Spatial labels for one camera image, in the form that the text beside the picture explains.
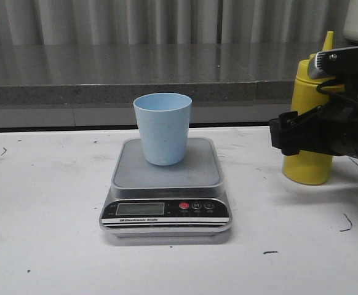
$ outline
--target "scale button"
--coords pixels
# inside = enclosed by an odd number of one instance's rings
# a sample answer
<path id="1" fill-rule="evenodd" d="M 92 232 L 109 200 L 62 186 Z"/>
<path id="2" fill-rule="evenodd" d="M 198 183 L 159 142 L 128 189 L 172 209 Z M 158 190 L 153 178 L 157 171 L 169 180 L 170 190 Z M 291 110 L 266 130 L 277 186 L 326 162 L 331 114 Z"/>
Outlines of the scale button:
<path id="1" fill-rule="evenodd" d="M 179 204 L 179 208 L 181 208 L 181 209 L 188 209 L 188 208 L 189 208 L 189 203 L 187 203 L 187 202 L 181 202 L 181 203 Z"/>
<path id="2" fill-rule="evenodd" d="M 202 204 L 200 202 L 194 202 L 194 203 L 191 204 L 191 207 L 193 209 L 201 209 Z"/>
<path id="3" fill-rule="evenodd" d="M 215 207 L 215 205 L 212 202 L 205 202 L 204 203 L 204 208 L 205 209 L 213 209 Z"/>

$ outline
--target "gray countertop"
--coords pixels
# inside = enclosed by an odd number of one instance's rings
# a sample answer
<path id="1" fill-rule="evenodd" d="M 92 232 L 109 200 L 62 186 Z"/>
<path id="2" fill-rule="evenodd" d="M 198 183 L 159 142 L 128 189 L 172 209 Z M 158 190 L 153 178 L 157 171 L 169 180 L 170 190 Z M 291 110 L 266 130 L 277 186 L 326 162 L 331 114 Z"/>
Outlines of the gray countertop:
<path id="1" fill-rule="evenodd" d="M 321 48 L 318 42 L 0 46 L 0 127 L 134 124 L 133 100 L 152 92 L 189 95 L 200 108 L 192 122 L 264 121 L 287 109 L 298 61 Z M 229 109 L 218 115 L 220 108 Z M 245 109 L 235 114 L 238 108 Z"/>

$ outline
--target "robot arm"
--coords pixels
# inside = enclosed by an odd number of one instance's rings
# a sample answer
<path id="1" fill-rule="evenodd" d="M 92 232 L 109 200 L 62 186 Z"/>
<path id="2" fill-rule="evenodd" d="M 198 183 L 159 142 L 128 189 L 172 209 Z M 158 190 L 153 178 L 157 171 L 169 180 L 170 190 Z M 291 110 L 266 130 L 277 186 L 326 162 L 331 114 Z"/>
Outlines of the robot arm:
<path id="1" fill-rule="evenodd" d="M 358 47 L 319 52 L 310 65 L 312 79 L 331 77 L 317 87 L 330 100 L 300 116 L 286 112 L 270 120 L 272 145 L 285 155 L 304 150 L 358 158 Z M 343 93 L 324 89 L 339 84 Z"/>

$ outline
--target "cup rim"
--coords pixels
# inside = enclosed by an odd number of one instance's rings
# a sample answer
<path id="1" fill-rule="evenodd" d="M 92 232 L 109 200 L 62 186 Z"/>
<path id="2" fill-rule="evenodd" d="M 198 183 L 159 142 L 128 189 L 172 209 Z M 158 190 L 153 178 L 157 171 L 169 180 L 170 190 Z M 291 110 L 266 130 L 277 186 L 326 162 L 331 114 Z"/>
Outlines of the cup rim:
<path id="1" fill-rule="evenodd" d="M 178 96 L 182 96 L 184 98 L 188 98 L 188 103 L 183 105 L 182 107 L 180 108 L 176 108 L 176 109 L 145 109 L 145 108 L 141 108 L 139 106 L 136 105 L 137 101 L 142 99 L 142 98 L 145 98 L 147 96 L 154 96 L 154 95 L 163 95 L 163 94 L 169 94 L 169 95 L 178 95 Z M 155 93 L 149 93 L 149 94 L 145 94 L 145 95 L 142 95 L 142 96 L 139 96 L 138 98 L 136 98 L 133 102 L 133 106 L 137 109 L 142 109 L 144 111 L 149 111 L 149 112 L 170 112 L 170 111 L 177 111 L 179 109 L 184 109 L 184 108 L 187 108 L 188 106 L 191 105 L 191 103 L 193 103 L 193 100 L 188 97 L 187 95 L 185 94 L 181 94 L 181 93 L 175 93 L 175 92 L 155 92 Z"/>

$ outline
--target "red button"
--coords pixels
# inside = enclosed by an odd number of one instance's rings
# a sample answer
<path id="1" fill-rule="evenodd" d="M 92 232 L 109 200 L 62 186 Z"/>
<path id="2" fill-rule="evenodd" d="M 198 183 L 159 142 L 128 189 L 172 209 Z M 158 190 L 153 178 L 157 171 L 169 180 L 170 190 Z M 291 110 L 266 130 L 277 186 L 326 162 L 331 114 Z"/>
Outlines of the red button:
<path id="1" fill-rule="evenodd" d="M 181 203 L 179 204 L 179 208 L 181 208 L 181 209 L 188 209 L 188 208 L 189 208 L 189 203 L 181 202 Z"/>

